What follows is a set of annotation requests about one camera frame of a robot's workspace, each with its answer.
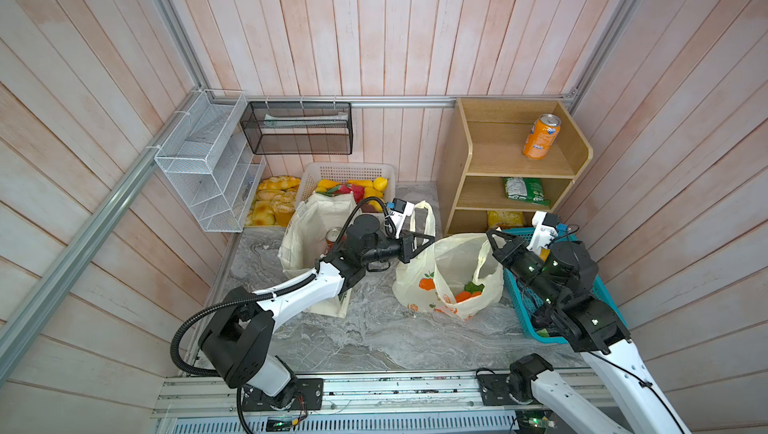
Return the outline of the yellow plastic grocery bag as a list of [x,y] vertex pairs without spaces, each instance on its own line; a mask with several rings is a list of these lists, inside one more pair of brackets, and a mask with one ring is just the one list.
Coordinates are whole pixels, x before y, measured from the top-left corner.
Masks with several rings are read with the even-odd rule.
[[[482,283],[485,289],[480,296],[457,303],[455,295],[467,282]],[[465,321],[499,302],[503,292],[503,267],[493,258],[487,236],[481,233],[437,240],[395,269],[395,298],[419,313],[442,313]]]

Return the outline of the toy carrot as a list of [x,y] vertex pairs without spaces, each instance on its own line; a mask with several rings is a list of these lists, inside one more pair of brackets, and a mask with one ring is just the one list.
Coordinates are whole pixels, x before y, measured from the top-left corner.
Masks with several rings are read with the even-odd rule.
[[464,302],[468,299],[480,296],[485,289],[485,285],[482,283],[467,282],[461,292],[455,295],[455,301],[457,303]]

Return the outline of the red cola can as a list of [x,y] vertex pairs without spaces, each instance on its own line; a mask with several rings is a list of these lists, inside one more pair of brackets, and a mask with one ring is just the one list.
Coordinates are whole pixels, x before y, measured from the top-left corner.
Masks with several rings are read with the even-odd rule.
[[341,233],[340,227],[334,227],[326,232],[325,241],[328,249],[331,249],[338,240]]

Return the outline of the cream canvas tote bag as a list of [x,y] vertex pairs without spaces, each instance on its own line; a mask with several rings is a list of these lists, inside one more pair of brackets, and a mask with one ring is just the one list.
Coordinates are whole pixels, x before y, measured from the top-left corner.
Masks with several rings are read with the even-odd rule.
[[284,306],[282,319],[301,310],[340,318],[346,316],[349,299],[341,292],[343,280],[339,271],[318,260],[328,247],[327,232],[342,228],[355,206],[351,194],[336,197],[312,194],[296,207],[278,258],[290,282],[298,284],[299,288],[288,294],[290,303]]

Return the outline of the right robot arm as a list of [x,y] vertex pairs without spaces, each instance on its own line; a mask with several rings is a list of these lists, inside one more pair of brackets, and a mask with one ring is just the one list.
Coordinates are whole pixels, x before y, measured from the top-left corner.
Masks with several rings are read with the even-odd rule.
[[[686,433],[688,427],[646,368],[617,312],[592,292],[598,265],[579,241],[559,237],[541,258],[524,238],[490,230],[491,253],[542,305],[534,320],[552,328],[580,354],[608,388],[633,433]],[[576,392],[538,354],[511,364],[508,395],[538,402],[578,433],[621,433],[623,427]]]

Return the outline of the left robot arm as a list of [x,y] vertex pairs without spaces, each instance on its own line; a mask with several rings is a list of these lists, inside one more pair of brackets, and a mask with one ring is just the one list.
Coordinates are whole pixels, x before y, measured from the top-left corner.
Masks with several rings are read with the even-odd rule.
[[[194,376],[218,376],[241,391],[260,391],[283,407],[298,396],[294,372],[269,353],[275,330],[306,309],[337,297],[356,285],[372,263],[397,259],[405,264],[435,243],[429,234],[382,229],[369,214],[348,220],[329,252],[313,268],[280,285],[257,292],[237,288],[225,300],[184,321],[170,344],[170,357],[180,370]],[[179,348],[186,332],[208,318],[198,346],[213,365],[193,366]]]

